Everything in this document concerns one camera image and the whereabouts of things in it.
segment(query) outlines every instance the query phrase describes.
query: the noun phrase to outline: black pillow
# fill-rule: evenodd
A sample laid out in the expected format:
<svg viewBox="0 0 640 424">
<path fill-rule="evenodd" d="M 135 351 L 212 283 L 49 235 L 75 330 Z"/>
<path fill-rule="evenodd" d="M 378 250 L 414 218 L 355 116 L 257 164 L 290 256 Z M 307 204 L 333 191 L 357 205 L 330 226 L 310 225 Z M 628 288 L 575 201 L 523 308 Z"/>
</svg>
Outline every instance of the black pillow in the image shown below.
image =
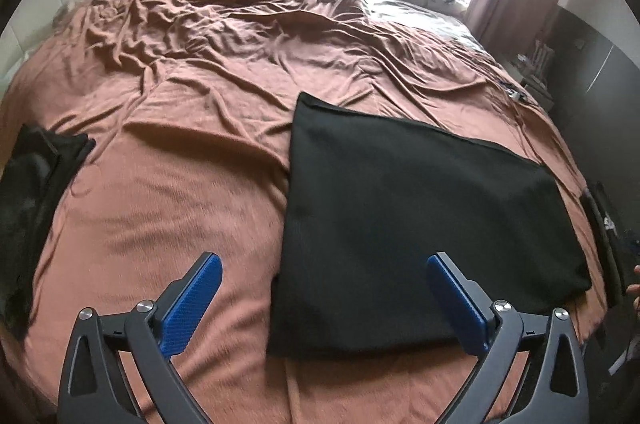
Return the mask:
<svg viewBox="0 0 640 424">
<path fill-rule="evenodd" d="M 267 353 L 334 358 L 452 340 L 424 273 L 439 251 L 521 312 L 591 287 L 546 167 L 300 94 Z"/>
</svg>

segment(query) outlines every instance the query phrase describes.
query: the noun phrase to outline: black clamp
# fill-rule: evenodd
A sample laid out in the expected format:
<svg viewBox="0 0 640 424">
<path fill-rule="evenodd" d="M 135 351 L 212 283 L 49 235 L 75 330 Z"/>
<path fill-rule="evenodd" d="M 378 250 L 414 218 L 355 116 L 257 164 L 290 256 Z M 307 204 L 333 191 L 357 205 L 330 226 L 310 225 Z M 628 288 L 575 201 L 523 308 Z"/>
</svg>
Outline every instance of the black clamp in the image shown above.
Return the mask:
<svg viewBox="0 0 640 424">
<path fill-rule="evenodd" d="M 584 364 L 569 314 L 520 314 L 493 302 L 444 253 L 427 262 L 428 282 L 460 344 L 478 363 L 437 424 L 481 424 L 519 351 L 529 360 L 506 424 L 585 424 L 589 401 Z M 80 311 L 66 351 L 58 397 L 60 424 L 143 424 L 119 352 L 132 353 L 166 424 L 210 424 L 171 364 L 191 339 L 222 282 L 220 258 L 203 254 L 157 301 L 131 312 Z"/>
<path fill-rule="evenodd" d="M 166 423 L 210 424 L 171 364 L 191 339 L 222 282 L 222 263 L 206 252 L 157 301 L 124 314 L 80 311 L 62 368 L 59 424 L 143 424 L 119 352 L 130 352 Z"/>
<path fill-rule="evenodd" d="M 504 424 L 586 424 L 589 398 L 574 326 L 563 308 L 520 314 L 493 302 L 443 252 L 427 262 L 429 286 L 466 353 L 478 362 L 436 424 L 480 424 L 492 408 L 517 352 L 529 359 Z"/>
</svg>

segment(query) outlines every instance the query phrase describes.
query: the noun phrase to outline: brown bed sheet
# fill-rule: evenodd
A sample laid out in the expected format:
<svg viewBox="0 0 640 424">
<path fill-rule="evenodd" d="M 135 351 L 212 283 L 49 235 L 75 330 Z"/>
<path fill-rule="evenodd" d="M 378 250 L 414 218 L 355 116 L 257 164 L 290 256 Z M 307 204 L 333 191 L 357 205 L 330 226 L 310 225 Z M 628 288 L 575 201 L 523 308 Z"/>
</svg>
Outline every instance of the brown bed sheet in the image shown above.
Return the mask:
<svg viewBox="0 0 640 424">
<path fill-rule="evenodd" d="M 214 422 L 434 422 L 474 364 L 457 346 L 341 362 L 265 357 L 289 130 L 301 90 L 491 140 L 545 163 L 593 279 L 569 307 L 586 337 L 605 300 L 578 201 L 584 179 L 543 111 L 516 104 L 498 80 L 510 78 L 489 56 L 370 19 L 360 0 L 81 6 L 22 66 L 0 108 L 0 163 L 24 122 L 97 141 L 56 211 L 34 278 L 27 337 L 18 344 L 2 332 L 8 361 L 55 401 L 80 309 L 129 310 L 212 250 L 225 267 L 222 287 L 174 364 Z M 523 361 L 494 414 L 506 408 Z M 158 422 L 142 382 L 132 380 Z"/>
</svg>

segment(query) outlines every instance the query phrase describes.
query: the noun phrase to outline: wall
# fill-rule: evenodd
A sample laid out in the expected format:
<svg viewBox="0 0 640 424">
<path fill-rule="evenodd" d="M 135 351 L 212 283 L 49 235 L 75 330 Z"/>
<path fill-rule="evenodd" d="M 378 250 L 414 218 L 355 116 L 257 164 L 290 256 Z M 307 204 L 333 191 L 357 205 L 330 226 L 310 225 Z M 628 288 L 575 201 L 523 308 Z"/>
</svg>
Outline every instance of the wall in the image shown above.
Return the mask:
<svg viewBox="0 0 640 424">
<path fill-rule="evenodd" d="M 640 26 L 623 0 L 559 0 L 550 115 L 585 177 L 640 232 Z"/>
<path fill-rule="evenodd" d="M 558 5 L 594 27 L 640 67 L 640 24 L 625 0 L 559 0 Z"/>
</svg>

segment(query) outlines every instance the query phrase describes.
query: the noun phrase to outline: bed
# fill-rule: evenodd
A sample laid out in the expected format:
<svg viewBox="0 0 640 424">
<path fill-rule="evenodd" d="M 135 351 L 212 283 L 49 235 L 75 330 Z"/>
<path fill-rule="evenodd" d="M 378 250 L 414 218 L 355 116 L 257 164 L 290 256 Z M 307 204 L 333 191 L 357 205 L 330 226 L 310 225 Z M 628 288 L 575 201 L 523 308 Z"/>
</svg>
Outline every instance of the bed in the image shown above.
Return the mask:
<svg viewBox="0 0 640 424">
<path fill-rule="evenodd" d="M 0 106 L 1 164 L 25 122 L 97 142 L 56 211 L 26 338 L 1 331 L 9 366 L 48 400 L 80 309 L 108 314 L 155 298 L 212 250 L 225 279 L 174 365 L 214 422 L 437 419 L 475 361 L 456 345 L 347 361 L 265 356 L 300 91 L 544 163 L 593 281 L 568 306 L 580 339 L 604 316 L 584 178 L 545 112 L 459 20 L 398 0 L 71 0 L 60 13 L 68 0 L 59 1 L 44 30 L 16 36 L 20 50 L 40 45 L 5 73 Z M 525 359 L 492 415 L 507 407 Z"/>
</svg>

